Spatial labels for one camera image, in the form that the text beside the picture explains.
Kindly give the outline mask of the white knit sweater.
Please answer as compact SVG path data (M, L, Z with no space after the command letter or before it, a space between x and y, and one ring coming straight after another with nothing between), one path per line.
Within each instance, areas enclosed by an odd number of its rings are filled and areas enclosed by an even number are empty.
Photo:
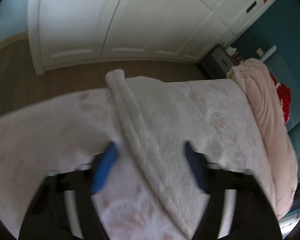
M191 237L207 197L197 188L184 144L209 154L215 144L210 124L177 85L143 76L127 79L120 69L109 72L106 82L143 177L176 226Z

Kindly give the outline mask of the pink floral bedspread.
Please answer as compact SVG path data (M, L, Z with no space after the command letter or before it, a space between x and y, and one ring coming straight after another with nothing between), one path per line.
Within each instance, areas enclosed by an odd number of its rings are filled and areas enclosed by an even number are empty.
M153 111L147 125L159 144L168 144L174 170L168 171L160 158L160 172L168 179L164 193L180 200L180 218L152 191L158 181L143 175L111 91L103 88L60 96L0 118L0 220L14 237L47 171L69 172L89 163L110 141L119 156L93 201L111 239L192 237L209 198L198 189L184 158L187 140L224 169L251 171L275 204L263 139L247 97L234 81L164 83L137 77L127 83L143 100L141 109Z

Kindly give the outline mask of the pink folded quilt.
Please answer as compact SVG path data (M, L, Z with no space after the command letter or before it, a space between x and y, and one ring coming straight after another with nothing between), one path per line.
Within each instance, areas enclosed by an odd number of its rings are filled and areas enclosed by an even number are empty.
M286 215L293 205L298 185L298 161L289 138L281 107L270 92L271 78L260 60L247 59L234 66L226 77L246 95L266 149L275 188L275 214Z

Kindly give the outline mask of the dark bedside cabinet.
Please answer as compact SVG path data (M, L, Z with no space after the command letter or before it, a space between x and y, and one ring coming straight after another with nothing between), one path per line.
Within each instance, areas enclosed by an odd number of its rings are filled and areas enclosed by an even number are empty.
M198 70L207 80L226 79L233 66L238 65L232 56L220 46L214 46L197 64Z

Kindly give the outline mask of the red pillow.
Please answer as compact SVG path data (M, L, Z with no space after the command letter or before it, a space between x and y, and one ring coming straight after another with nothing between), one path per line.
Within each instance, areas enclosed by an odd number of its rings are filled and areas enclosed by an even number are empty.
M291 89L285 84L279 82L274 75L269 74L269 76L271 78L270 92L278 101L278 104L281 107L284 122L287 124L290 120L290 105L292 102Z

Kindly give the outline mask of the teal headboard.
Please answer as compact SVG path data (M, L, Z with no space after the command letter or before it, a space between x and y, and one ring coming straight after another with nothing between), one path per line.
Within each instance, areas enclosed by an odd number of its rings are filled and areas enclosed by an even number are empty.
M257 50L276 46L266 61L271 74L291 90L287 131L298 160L300 180L300 3L276 0L234 43L244 59L258 58Z

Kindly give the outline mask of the white wardrobe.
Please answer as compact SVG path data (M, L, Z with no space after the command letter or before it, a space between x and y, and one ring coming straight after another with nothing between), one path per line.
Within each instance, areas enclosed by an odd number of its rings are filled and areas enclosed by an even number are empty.
M123 60L201 60L228 48L276 0L29 0L37 75Z

